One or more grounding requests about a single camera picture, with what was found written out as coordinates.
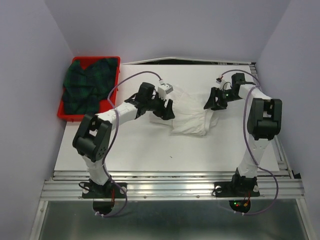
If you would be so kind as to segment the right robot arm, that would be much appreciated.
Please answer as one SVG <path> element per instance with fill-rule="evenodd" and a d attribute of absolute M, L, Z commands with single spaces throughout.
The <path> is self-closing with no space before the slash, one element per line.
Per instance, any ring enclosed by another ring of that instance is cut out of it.
<path fill-rule="evenodd" d="M 245 71 L 232 75 L 226 81 L 220 75 L 212 87 L 205 110 L 225 110 L 230 102 L 244 100 L 242 131 L 246 146 L 243 159 L 237 167 L 230 182 L 220 183 L 222 189 L 229 189 L 235 195 L 246 191 L 257 192 L 258 170 L 271 173 L 260 166 L 263 154 L 270 142 L 281 131 L 282 106 L 280 99 L 265 95 L 260 87 L 245 79 Z"/>

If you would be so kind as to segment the white pleated skirt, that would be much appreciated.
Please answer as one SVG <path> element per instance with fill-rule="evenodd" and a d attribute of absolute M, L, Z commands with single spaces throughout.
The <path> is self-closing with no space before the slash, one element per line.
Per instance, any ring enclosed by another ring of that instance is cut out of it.
<path fill-rule="evenodd" d="M 211 109 L 204 109 L 202 94 L 190 94 L 179 86 L 173 87 L 168 95 L 173 100 L 172 110 L 174 119 L 163 120 L 154 113 L 149 114 L 152 124 L 166 126 L 172 135 L 189 135 L 202 137 L 215 127 L 219 117 Z"/>

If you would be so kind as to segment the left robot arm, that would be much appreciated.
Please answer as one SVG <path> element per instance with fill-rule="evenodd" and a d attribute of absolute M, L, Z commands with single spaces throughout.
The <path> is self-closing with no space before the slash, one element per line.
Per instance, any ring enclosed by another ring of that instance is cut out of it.
<path fill-rule="evenodd" d="M 120 125 L 136 120 L 146 112 L 168 121 L 175 118 L 173 100 L 166 99 L 167 94 L 174 90 L 165 83 L 155 86 L 143 82 L 137 93 L 126 99 L 114 109 L 95 115 L 86 114 L 75 134 L 72 146 L 82 156 L 89 172 L 89 187 L 100 197 L 111 193 L 111 180 L 105 167 L 106 156 L 114 140 L 110 140 L 112 131 L 117 134 Z"/>

